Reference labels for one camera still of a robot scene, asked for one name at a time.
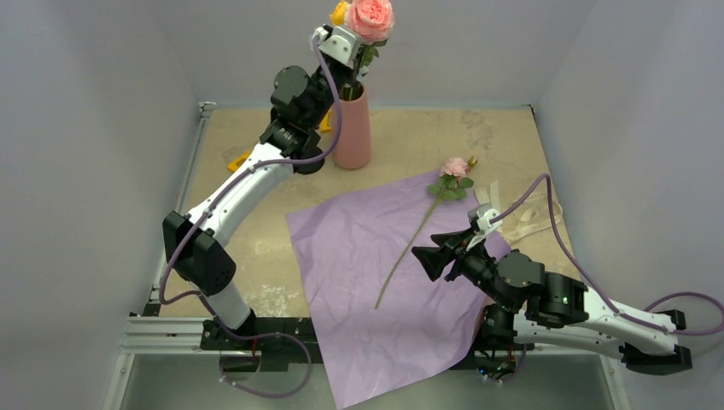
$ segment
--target purple paper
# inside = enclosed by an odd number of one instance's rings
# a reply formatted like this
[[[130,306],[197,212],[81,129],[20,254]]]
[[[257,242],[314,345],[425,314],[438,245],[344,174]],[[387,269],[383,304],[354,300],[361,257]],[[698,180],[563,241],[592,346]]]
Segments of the purple paper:
[[[465,278],[431,282],[408,252],[382,298],[393,264],[434,198],[425,173],[349,192],[287,215],[324,367],[338,409],[443,372],[470,349],[485,296]],[[474,196],[444,202],[415,245],[433,233],[470,227]],[[500,235],[486,242],[496,256],[510,248]]]

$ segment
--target green stem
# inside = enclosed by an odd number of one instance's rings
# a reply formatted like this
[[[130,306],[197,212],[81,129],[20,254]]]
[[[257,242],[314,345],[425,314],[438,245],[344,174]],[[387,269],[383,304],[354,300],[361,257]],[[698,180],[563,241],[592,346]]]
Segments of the green stem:
[[[394,263],[394,266],[392,266],[392,271],[390,271],[389,275],[387,275],[387,279],[385,280],[385,283],[382,286],[382,290],[380,291],[380,296],[377,297],[377,303],[375,303],[375,309],[380,307],[380,302],[382,301],[382,296],[384,295],[384,292],[387,289],[387,285],[389,284],[389,280],[392,278],[392,274],[397,269],[397,267],[400,265],[400,262],[402,262],[402,260],[405,259],[407,252],[409,252],[410,248],[412,247],[412,243],[415,242],[415,238],[423,230],[423,226],[425,226],[425,223],[427,223],[429,217],[432,216],[432,213],[435,211],[437,206],[440,205],[441,203],[442,203],[442,193],[435,199],[435,203],[433,203],[432,206],[428,209],[428,212],[425,214],[425,217],[423,218],[423,223],[420,224],[420,226],[417,228],[417,231],[415,231],[415,234],[412,235],[412,239],[410,239],[410,242],[407,244],[407,247],[405,248],[405,250],[402,251],[402,255],[400,255],[400,257],[397,258],[397,261]]]

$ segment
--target gray wall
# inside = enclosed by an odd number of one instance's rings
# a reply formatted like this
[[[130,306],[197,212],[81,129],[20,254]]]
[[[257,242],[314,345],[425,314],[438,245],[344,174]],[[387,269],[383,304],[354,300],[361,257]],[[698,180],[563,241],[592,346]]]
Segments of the gray wall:
[[[97,409],[196,100],[140,0],[0,3],[0,396]]]
[[[617,300],[724,299],[722,37],[720,0],[598,0],[540,101],[574,250]],[[691,328],[721,321],[702,302],[669,306]],[[683,343],[693,372],[627,373],[635,408],[724,408],[721,337]]]
[[[386,105],[536,101],[594,0],[393,0],[396,31],[369,77]],[[337,0],[152,0],[196,95],[267,105],[277,71],[314,69],[314,27]]]

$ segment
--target wooden table surface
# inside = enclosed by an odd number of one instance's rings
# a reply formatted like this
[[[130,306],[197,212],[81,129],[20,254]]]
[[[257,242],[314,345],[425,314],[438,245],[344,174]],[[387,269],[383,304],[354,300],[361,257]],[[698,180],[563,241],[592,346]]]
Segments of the wooden table surface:
[[[252,149],[268,125],[267,109],[217,109],[213,112],[190,189],[188,208],[206,199],[231,173],[227,164]],[[372,160],[347,171],[329,158],[313,175],[294,175],[281,183],[244,220],[226,250],[236,262],[234,281],[259,316],[308,316],[299,266],[285,214],[310,208],[351,190],[364,190],[437,169],[450,157],[480,159],[471,177],[476,189],[498,181],[502,208],[515,201],[541,173],[548,172],[533,116],[521,110],[383,109],[371,111]],[[322,136],[320,148],[330,142]],[[545,191],[542,184],[539,191]],[[502,231],[517,226],[505,221]],[[563,223],[558,224],[569,245]],[[536,232],[513,248],[546,269],[578,278],[551,229]],[[190,287],[175,273],[167,297]],[[194,298],[161,309],[162,316],[205,317]]]

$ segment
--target yellow object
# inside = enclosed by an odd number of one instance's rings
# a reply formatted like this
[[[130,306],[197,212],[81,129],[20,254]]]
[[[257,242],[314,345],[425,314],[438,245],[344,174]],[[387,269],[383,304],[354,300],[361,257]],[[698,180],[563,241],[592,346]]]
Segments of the yellow object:
[[[229,171],[232,171],[233,173],[236,172],[236,170],[239,169],[239,167],[247,160],[248,156],[251,155],[251,151],[245,152],[242,156],[236,158],[234,161],[229,164],[227,168],[229,168]]]
[[[332,131],[332,126],[330,125],[330,114],[332,114],[331,111],[327,112],[327,115],[324,116],[322,119],[322,125],[319,126],[319,130],[324,134],[325,132]]]
[[[332,20],[332,24],[334,24],[335,26],[344,24],[344,13],[347,11],[347,7],[349,7],[349,3],[347,3],[347,0],[341,0],[337,4],[337,7],[335,7],[335,11],[330,15],[330,20]]]

